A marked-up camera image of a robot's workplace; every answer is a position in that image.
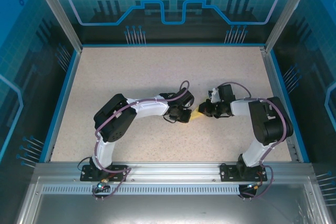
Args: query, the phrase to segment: blue wall panel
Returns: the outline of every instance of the blue wall panel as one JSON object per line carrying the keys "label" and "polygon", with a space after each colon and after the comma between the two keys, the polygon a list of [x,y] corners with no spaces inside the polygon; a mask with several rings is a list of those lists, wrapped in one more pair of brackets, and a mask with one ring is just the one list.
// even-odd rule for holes
{"label": "blue wall panel", "polygon": [[15,222],[25,197],[73,47],[45,0],[0,5],[0,220],[6,224]]}

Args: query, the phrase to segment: enclosure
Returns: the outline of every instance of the enclosure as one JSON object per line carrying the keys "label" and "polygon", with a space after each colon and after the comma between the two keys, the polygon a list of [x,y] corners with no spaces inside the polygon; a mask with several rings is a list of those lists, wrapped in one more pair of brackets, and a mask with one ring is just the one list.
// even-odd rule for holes
{"label": "enclosure", "polygon": [[[334,222],[336,0],[0,3],[2,223]],[[96,202],[78,169],[95,155],[94,115],[115,94],[177,93],[184,80],[189,122],[133,121],[112,154],[132,171]],[[197,112],[228,81],[279,97],[292,122],[260,198],[241,199],[251,181],[221,173],[249,148],[251,118]]]}

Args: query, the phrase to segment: black cable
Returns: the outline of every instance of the black cable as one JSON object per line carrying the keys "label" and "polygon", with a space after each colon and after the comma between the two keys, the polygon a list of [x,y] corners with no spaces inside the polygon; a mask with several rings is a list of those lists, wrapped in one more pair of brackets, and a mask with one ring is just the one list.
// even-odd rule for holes
{"label": "black cable", "polygon": [[87,160],[88,158],[90,158],[91,156],[89,157],[86,157],[86,158],[83,158],[77,165],[77,169],[79,169],[79,165],[84,161],[84,160]]}
{"label": "black cable", "polygon": [[169,123],[176,123],[176,121],[177,120],[175,120],[175,121],[170,121],[170,120],[168,120],[167,118],[165,118],[165,116],[163,116],[163,119],[165,119],[167,122],[169,122]]}

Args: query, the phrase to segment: blue circuit line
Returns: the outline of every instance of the blue circuit line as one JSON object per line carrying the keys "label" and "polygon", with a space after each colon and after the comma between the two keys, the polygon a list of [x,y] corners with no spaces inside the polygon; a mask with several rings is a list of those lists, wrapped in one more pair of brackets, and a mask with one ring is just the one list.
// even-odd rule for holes
{"label": "blue circuit line", "polygon": [[335,117],[333,116],[331,109],[329,107],[329,100],[330,100],[330,93],[331,91],[333,91],[336,88],[336,82],[334,82],[332,85],[330,85],[327,88],[327,93],[325,95],[325,101],[324,101],[324,107],[326,108],[326,111],[328,113],[328,116],[330,118],[330,121],[332,123],[332,126],[334,127],[335,131],[336,131],[336,121],[335,121]]}
{"label": "blue circuit line", "polygon": [[12,122],[12,125],[8,131],[8,134],[6,136],[6,139],[5,139],[5,142],[1,148],[1,151],[0,151],[0,163],[2,161],[2,158],[4,157],[4,154],[5,154],[5,151],[7,149],[7,146],[9,144],[9,141],[13,135],[13,132],[14,132],[14,129],[15,129],[15,126],[17,124],[17,121],[19,120],[19,117],[21,115],[21,112],[22,112],[22,109],[23,109],[23,99],[22,99],[22,94],[21,94],[21,91],[20,89],[13,83],[11,83],[10,81],[8,81],[2,74],[0,74],[0,80],[2,80],[5,84],[7,84],[12,90],[14,90],[16,93],[17,93],[17,97],[19,99],[19,108],[16,112],[16,115],[14,117],[14,120]]}
{"label": "blue circuit line", "polygon": [[82,22],[81,18],[79,17],[79,14],[75,8],[74,3],[72,0],[68,0],[69,4],[77,18],[78,23],[80,23],[83,26],[117,26],[119,25],[133,10],[136,9],[145,9],[145,4],[159,4],[160,10],[161,10],[161,21],[165,25],[182,25],[185,23],[186,20],[186,6],[189,3],[199,3],[202,4],[202,8],[204,9],[213,9],[216,11],[219,16],[225,20],[229,25],[265,25],[268,23],[268,21],[271,18],[271,15],[275,9],[275,6],[277,5],[279,0],[274,0],[274,3],[267,15],[267,18],[264,22],[232,22],[226,17],[223,12],[218,8],[216,5],[207,5],[206,0],[185,0],[182,5],[182,20],[181,21],[166,21],[165,20],[165,11],[164,11],[164,4],[161,0],[141,0],[140,5],[131,6],[119,19],[117,22],[109,22],[109,23],[84,23]]}

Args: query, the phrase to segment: black mounting bracket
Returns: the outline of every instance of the black mounting bracket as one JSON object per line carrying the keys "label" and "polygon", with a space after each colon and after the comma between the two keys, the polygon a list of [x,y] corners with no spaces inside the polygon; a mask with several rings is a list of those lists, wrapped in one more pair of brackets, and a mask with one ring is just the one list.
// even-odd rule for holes
{"label": "black mounting bracket", "polygon": [[[107,167],[108,170],[124,170],[127,169],[127,165],[111,165]],[[124,177],[123,173],[107,173],[97,168],[93,168],[91,165],[83,165],[80,174],[80,181],[85,182],[100,182],[102,179],[108,178],[109,182],[120,182]]]}
{"label": "black mounting bracket", "polygon": [[244,178],[239,174],[237,165],[227,165],[221,164],[219,171],[221,173],[221,182],[259,182],[260,175],[263,182],[267,181],[267,174],[265,168],[261,166],[252,167],[250,173],[248,173]]}

